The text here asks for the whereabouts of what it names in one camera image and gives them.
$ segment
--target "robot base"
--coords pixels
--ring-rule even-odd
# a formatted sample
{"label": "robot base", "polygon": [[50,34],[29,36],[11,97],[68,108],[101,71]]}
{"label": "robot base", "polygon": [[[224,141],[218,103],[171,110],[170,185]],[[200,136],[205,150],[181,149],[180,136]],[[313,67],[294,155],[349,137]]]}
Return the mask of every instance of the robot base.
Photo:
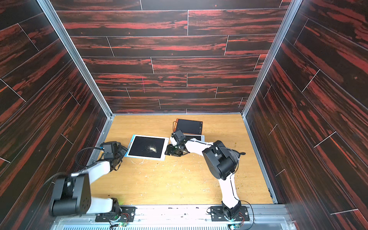
{"label": "robot base", "polygon": [[[236,217],[234,220],[228,220],[225,217],[225,214],[223,213],[223,207],[222,206],[211,206],[211,219],[214,222],[217,221],[243,221],[241,216],[238,215],[238,217]],[[249,221],[249,213],[248,213],[248,209],[245,206],[242,206],[239,210],[240,214],[244,217],[244,221]]]}
{"label": "robot base", "polygon": [[[121,209],[121,217],[118,220],[114,220],[116,219],[116,214],[115,213],[111,213],[111,212],[107,212],[107,213],[100,213],[97,214],[95,222],[133,222],[134,220],[134,216],[135,216],[135,210],[136,207],[131,207],[131,206],[120,206]],[[127,213],[129,214],[129,220],[127,221],[127,216],[123,213]]]}

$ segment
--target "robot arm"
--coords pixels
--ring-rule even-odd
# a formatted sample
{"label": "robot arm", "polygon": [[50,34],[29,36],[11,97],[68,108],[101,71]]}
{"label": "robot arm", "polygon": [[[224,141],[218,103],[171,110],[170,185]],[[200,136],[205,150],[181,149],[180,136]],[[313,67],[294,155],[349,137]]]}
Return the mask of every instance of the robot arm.
{"label": "robot arm", "polygon": [[127,148],[116,141],[102,143],[101,147],[104,159],[56,180],[49,209],[52,216],[106,212],[120,216],[121,210],[117,199],[92,197],[90,184],[101,176],[117,170],[116,167],[120,166]]}
{"label": "robot arm", "polygon": [[192,152],[204,156],[210,172],[219,180],[223,212],[228,220],[235,219],[241,207],[234,180],[240,153],[226,148],[221,141],[212,143],[200,142],[195,138],[187,140],[180,130],[171,135],[170,141],[166,155],[182,156],[185,155],[183,152]]}

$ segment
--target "wood-grain wall panel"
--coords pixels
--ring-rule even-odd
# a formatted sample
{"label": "wood-grain wall panel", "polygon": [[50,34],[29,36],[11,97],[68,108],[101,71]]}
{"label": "wood-grain wall panel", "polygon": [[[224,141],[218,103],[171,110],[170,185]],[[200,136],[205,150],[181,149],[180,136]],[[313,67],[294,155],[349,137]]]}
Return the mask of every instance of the wood-grain wall panel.
{"label": "wood-grain wall panel", "polygon": [[244,0],[141,0],[143,10],[221,10],[278,8],[280,0],[244,1]]}
{"label": "wood-grain wall panel", "polygon": [[295,47],[354,98],[368,106],[368,50],[311,20],[306,23]]}
{"label": "wood-grain wall panel", "polygon": [[303,206],[299,192],[288,175],[288,170],[282,171],[276,178],[282,188],[281,192],[285,198],[285,205],[290,213],[291,219],[296,220],[304,229],[316,229],[307,210]]}
{"label": "wood-grain wall panel", "polygon": [[82,57],[88,70],[93,73],[151,74],[149,57]]}
{"label": "wood-grain wall panel", "polygon": [[252,89],[253,85],[218,87],[216,91],[216,98],[248,97]]}
{"label": "wood-grain wall panel", "polygon": [[186,113],[186,109],[115,109],[114,113]]}
{"label": "wood-grain wall panel", "polygon": [[22,98],[29,100],[70,59],[70,55],[58,39],[2,79]]}
{"label": "wood-grain wall panel", "polygon": [[57,173],[71,146],[72,144],[59,134],[0,227],[26,229],[51,182],[48,182],[45,186],[42,186],[42,184]]}
{"label": "wood-grain wall panel", "polygon": [[5,0],[0,5],[0,30],[42,13],[34,0]]}
{"label": "wood-grain wall panel", "polygon": [[268,53],[276,34],[230,35],[225,55]]}
{"label": "wood-grain wall panel", "polygon": [[318,145],[316,150],[360,212],[368,216],[367,165],[337,133]]}
{"label": "wood-grain wall panel", "polygon": [[53,187],[42,184],[76,153],[66,159],[72,143],[61,132],[85,122],[76,113],[88,95],[99,110],[88,126],[106,117],[36,0],[2,1],[0,18],[0,229],[49,229]]}
{"label": "wood-grain wall panel", "polygon": [[261,92],[263,98],[265,98],[265,96],[268,93],[268,90],[271,88],[271,83],[267,78],[267,75],[265,76],[265,79],[262,82],[261,87],[259,88],[259,91]]}
{"label": "wood-grain wall panel", "polygon": [[309,221],[312,220],[315,226],[312,229],[336,229],[337,225],[331,218],[330,213],[324,207],[324,203],[319,199],[320,194],[314,190],[315,185],[309,181],[309,175],[301,169],[296,158],[290,158],[288,162],[289,167],[286,166],[286,171],[308,215],[308,218],[305,218],[305,216],[297,216],[298,219],[296,220],[299,226],[302,229],[310,229],[308,228],[311,224]]}
{"label": "wood-grain wall panel", "polygon": [[187,109],[187,113],[240,113],[242,108]]}
{"label": "wood-grain wall panel", "polygon": [[19,24],[0,31],[0,78],[36,53],[36,47]]}
{"label": "wood-grain wall panel", "polygon": [[[267,138],[267,133],[263,129],[262,123],[257,122],[257,121],[254,121],[254,123],[252,123],[250,125],[250,130],[252,132],[252,135],[255,138],[254,140],[255,140],[256,146],[259,150],[259,154],[261,156],[262,162],[265,164],[265,169],[266,169],[267,175],[270,179],[271,186],[273,188],[275,188],[275,190],[277,190],[278,186],[277,186],[276,177],[273,174],[272,168],[269,164],[269,159],[266,156],[266,153],[271,150],[270,149],[271,146],[270,146],[270,143],[269,143],[268,138]],[[277,194],[276,199],[279,202],[283,203],[284,198],[280,195],[281,191],[278,191],[276,194]]]}
{"label": "wood-grain wall panel", "polygon": [[46,48],[59,38],[43,13],[20,22],[19,25],[38,50]]}
{"label": "wood-grain wall panel", "polygon": [[[321,226],[329,223],[324,223],[326,222],[325,219],[328,218],[324,217],[326,214],[323,210],[318,210],[320,207],[325,206],[329,213],[354,209],[354,204],[336,182],[335,178],[316,153],[313,146],[302,132],[302,129],[298,127],[298,124],[295,122],[293,116],[289,113],[273,87],[266,95],[265,100],[271,113],[275,116],[277,125],[283,132],[286,142],[295,153],[293,158],[289,159],[289,163],[295,165],[289,167],[289,169],[295,170],[295,172],[298,171],[297,173],[299,175],[295,175],[295,177],[290,175],[290,177],[295,178],[293,180],[294,183],[303,184],[310,180],[310,185],[306,185],[305,188],[300,188],[300,192],[305,194],[305,197],[302,197],[302,201],[308,203],[306,208],[310,212],[311,210],[317,213],[320,212],[321,217],[318,218]],[[308,179],[300,181],[302,180],[300,175]]]}
{"label": "wood-grain wall panel", "polygon": [[244,109],[247,101],[248,101],[248,97],[243,97],[241,102],[240,102],[239,108]]}
{"label": "wood-grain wall panel", "polygon": [[293,152],[285,141],[280,127],[276,126],[268,135],[268,139],[274,152],[267,154],[267,157],[270,159],[273,173],[277,175],[286,168],[285,165],[287,165],[287,159],[293,154]]}
{"label": "wood-grain wall panel", "polygon": [[0,130],[0,156],[14,160],[36,130],[76,83],[78,69],[68,64],[37,96],[27,101]]}
{"label": "wood-grain wall panel", "polygon": [[[261,85],[277,121],[268,136],[272,149],[265,153],[269,158],[265,168],[272,161],[285,167],[274,190],[283,193],[290,216],[301,230],[367,228],[368,24],[364,4],[304,0],[275,57],[280,65],[272,64]],[[264,123],[257,116],[260,110],[254,101],[247,114],[257,138],[262,138],[257,134],[262,130],[258,123]],[[327,124],[328,131],[321,124]],[[317,135],[313,137],[308,129]],[[281,136],[286,144],[279,144]],[[287,154],[278,159],[278,152]],[[279,177],[284,173],[288,178]],[[295,194],[299,201],[287,200]],[[297,209],[300,204],[302,212]]]}
{"label": "wood-grain wall panel", "polygon": [[27,224],[26,229],[43,230],[51,228],[52,224],[55,221],[55,217],[52,217],[49,214],[49,205],[53,188],[53,186],[50,186],[46,191],[42,201],[39,203],[39,206],[34,211],[32,220]]}
{"label": "wood-grain wall panel", "polygon": [[305,89],[319,70],[286,39],[282,42],[275,59],[300,91]]}
{"label": "wood-grain wall panel", "polygon": [[144,74],[91,73],[98,87],[142,87]]}
{"label": "wood-grain wall panel", "polygon": [[116,98],[105,98],[105,100],[113,113],[116,109],[160,109],[158,99],[121,100]]}
{"label": "wood-grain wall panel", "polygon": [[95,74],[98,86],[108,87],[186,87],[186,74]]}
{"label": "wood-grain wall panel", "polygon": [[0,81],[0,126],[18,111],[24,103],[11,88]]}
{"label": "wood-grain wall panel", "polygon": [[15,204],[32,175],[36,172],[35,165],[41,164],[57,141],[63,128],[72,118],[70,113],[76,110],[77,107],[77,102],[68,94],[0,176],[0,202],[2,203],[0,211],[2,218],[0,220],[4,219]]}
{"label": "wood-grain wall panel", "polygon": [[291,3],[291,0],[282,0],[280,4],[280,8],[288,8]]}
{"label": "wood-grain wall panel", "polygon": [[77,78],[79,79],[70,90],[70,93],[78,104],[82,105],[93,93],[80,73],[77,73]]}
{"label": "wood-grain wall panel", "polygon": [[188,87],[254,85],[258,71],[188,74]]}
{"label": "wood-grain wall panel", "polygon": [[0,159],[0,175],[6,170],[8,166],[9,166],[9,162],[4,161],[3,159]]}
{"label": "wood-grain wall panel", "polygon": [[95,120],[95,123],[93,124],[94,126],[96,126],[97,130],[100,132],[102,132],[103,126],[105,125],[107,120],[106,114],[104,113],[104,111],[102,109],[100,109],[98,111],[97,114],[97,118]]}
{"label": "wood-grain wall panel", "polygon": [[141,10],[139,0],[51,0],[55,10]]}
{"label": "wood-grain wall panel", "polygon": [[153,57],[155,73],[207,73],[253,71],[258,56]]}
{"label": "wood-grain wall panel", "polygon": [[331,215],[336,222],[341,223],[342,229],[346,230],[359,230],[368,229],[368,221],[364,218],[359,210],[353,210],[351,212],[343,212]]}
{"label": "wood-grain wall panel", "polygon": [[107,37],[70,37],[81,56],[113,57]]}
{"label": "wood-grain wall panel", "polygon": [[[115,90],[116,88],[112,88],[110,94],[114,95]],[[216,87],[127,88],[127,90],[131,99],[195,99],[215,98],[216,95]]]}
{"label": "wood-grain wall panel", "polygon": [[186,87],[186,74],[143,74],[143,85],[148,87]]}
{"label": "wood-grain wall panel", "polygon": [[275,125],[277,124],[276,120],[272,116],[272,112],[268,108],[265,100],[262,98],[262,95],[258,92],[255,97],[255,104],[253,109],[253,117],[257,120],[257,122],[261,122],[263,124],[263,129],[268,135]]}
{"label": "wood-grain wall panel", "polygon": [[303,94],[328,123],[368,164],[368,110],[322,72]]}
{"label": "wood-grain wall panel", "polygon": [[89,97],[83,101],[81,106],[79,106],[78,110],[74,111],[73,118],[70,123],[63,129],[61,132],[69,141],[74,143],[82,131],[84,125],[92,114],[93,109],[96,107],[97,102],[94,101],[93,94],[90,94]]}
{"label": "wood-grain wall panel", "polygon": [[304,1],[301,9],[310,19],[368,48],[367,3],[348,0]]}
{"label": "wood-grain wall panel", "polygon": [[286,9],[190,10],[188,35],[276,33]]}
{"label": "wood-grain wall panel", "polygon": [[262,66],[263,66],[263,63],[265,62],[266,60],[266,57],[267,57],[267,54],[261,54],[259,57],[258,57],[258,61],[257,61],[257,64],[256,66],[254,67],[254,70],[253,71],[260,71]]}
{"label": "wood-grain wall panel", "polygon": [[302,13],[302,9],[299,8],[297,14],[294,17],[294,20],[292,21],[289,29],[287,30],[287,33],[285,35],[285,38],[291,43],[294,44],[297,38],[300,35],[300,32],[303,30],[304,25],[306,24],[308,18],[304,16]]}
{"label": "wood-grain wall panel", "polygon": [[272,89],[280,96],[313,146],[335,131],[293,84],[276,60],[269,69],[268,79],[272,83]]}
{"label": "wood-grain wall panel", "polygon": [[[98,131],[98,129],[93,126],[93,132],[90,132],[89,135],[89,142],[88,145],[89,147],[94,147],[98,138],[100,137],[100,132]],[[83,152],[81,152],[80,155],[78,155],[78,158],[75,158],[80,165],[88,165],[88,161],[91,157],[92,154],[92,149],[86,149]],[[82,169],[84,169],[85,167],[81,167],[81,166],[74,166],[74,170],[73,171],[80,171]]]}
{"label": "wood-grain wall panel", "polygon": [[77,126],[81,125],[82,129],[79,132],[79,134],[77,134],[77,138],[75,139],[75,141],[73,142],[73,145],[70,149],[70,151],[68,152],[68,154],[65,156],[65,159],[62,163],[62,165],[60,166],[60,169],[58,172],[66,172],[66,173],[72,173],[75,170],[76,164],[75,164],[75,155],[76,153],[85,148],[85,147],[90,147],[88,144],[90,142],[92,133],[94,132],[95,128],[93,125],[94,124],[97,117],[98,117],[98,112],[100,110],[100,106],[96,105],[95,108],[92,110],[92,112],[90,112],[90,110],[85,110],[84,113],[88,116],[88,119],[86,122],[81,122],[80,124],[76,124]]}
{"label": "wood-grain wall panel", "polygon": [[224,55],[227,36],[109,37],[115,57]]}
{"label": "wood-grain wall panel", "polygon": [[187,35],[185,11],[58,11],[70,36]]}
{"label": "wood-grain wall panel", "polygon": [[163,99],[162,109],[239,108],[242,98]]}

